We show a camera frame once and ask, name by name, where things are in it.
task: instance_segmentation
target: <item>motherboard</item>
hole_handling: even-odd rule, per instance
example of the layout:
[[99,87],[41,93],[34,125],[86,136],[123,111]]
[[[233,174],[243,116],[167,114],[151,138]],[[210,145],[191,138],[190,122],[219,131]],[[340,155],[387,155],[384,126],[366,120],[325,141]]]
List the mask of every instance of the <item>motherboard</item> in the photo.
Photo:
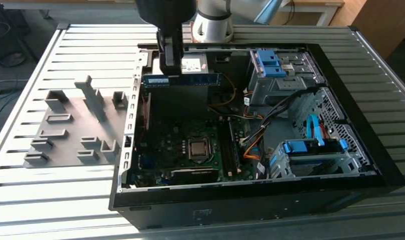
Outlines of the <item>motherboard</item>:
[[150,128],[138,146],[138,170],[130,179],[137,187],[253,179],[251,162],[239,157],[242,120],[155,120]]

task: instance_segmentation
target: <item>open computer tower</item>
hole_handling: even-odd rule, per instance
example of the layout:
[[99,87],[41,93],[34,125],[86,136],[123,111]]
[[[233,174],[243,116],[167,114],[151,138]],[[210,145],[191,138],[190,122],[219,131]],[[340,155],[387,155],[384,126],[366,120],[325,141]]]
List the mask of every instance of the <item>open computer tower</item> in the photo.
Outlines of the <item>open computer tower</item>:
[[139,45],[110,210],[139,229],[338,211],[405,178],[317,44]]

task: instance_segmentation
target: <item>ram slot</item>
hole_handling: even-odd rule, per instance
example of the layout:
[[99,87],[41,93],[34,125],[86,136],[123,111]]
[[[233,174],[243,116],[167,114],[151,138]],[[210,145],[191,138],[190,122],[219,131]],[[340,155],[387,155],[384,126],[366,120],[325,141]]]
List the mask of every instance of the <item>ram slot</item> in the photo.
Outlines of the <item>ram slot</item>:
[[233,134],[230,134],[229,121],[219,121],[217,124],[218,143],[222,161],[222,173],[225,177],[231,177],[237,174],[239,160],[235,159],[237,149]]

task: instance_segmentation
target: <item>sticker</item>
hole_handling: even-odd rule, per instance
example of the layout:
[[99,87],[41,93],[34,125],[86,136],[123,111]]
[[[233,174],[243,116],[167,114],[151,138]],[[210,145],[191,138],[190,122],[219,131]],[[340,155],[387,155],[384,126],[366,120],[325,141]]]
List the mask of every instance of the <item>sticker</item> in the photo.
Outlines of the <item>sticker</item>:
[[263,167],[263,165],[261,163],[257,164],[257,168],[263,174],[263,171],[266,171],[266,168]]
[[191,215],[194,221],[206,221],[211,219],[213,209],[194,210]]
[[181,60],[181,71],[183,73],[201,72],[202,71],[201,60],[198,58],[183,58]]
[[150,84],[167,84],[167,78],[151,78],[149,79]]
[[293,70],[294,69],[291,64],[283,64],[283,65],[281,65],[281,67],[282,67],[283,70]]
[[243,104],[245,104],[246,106],[249,106],[249,97],[245,97],[245,98],[243,98]]

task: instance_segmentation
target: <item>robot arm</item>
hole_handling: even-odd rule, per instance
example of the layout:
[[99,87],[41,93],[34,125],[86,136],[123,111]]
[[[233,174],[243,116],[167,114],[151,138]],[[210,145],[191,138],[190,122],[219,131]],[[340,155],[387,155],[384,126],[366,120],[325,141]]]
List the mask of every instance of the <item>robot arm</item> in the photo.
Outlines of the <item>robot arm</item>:
[[[233,36],[231,14],[266,24],[282,0],[198,0],[193,38],[201,43],[229,42]],[[137,0],[141,19],[157,30],[159,68],[166,76],[181,74],[183,55],[181,24],[195,13],[195,0]]]
[[191,35],[201,43],[231,41],[231,14],[267,24],[287,0],[199,0]]
[[195,0],[137,0],[141,19],[157,30],[159,68],[166,76],[181,74],[182,27],[195,12]]

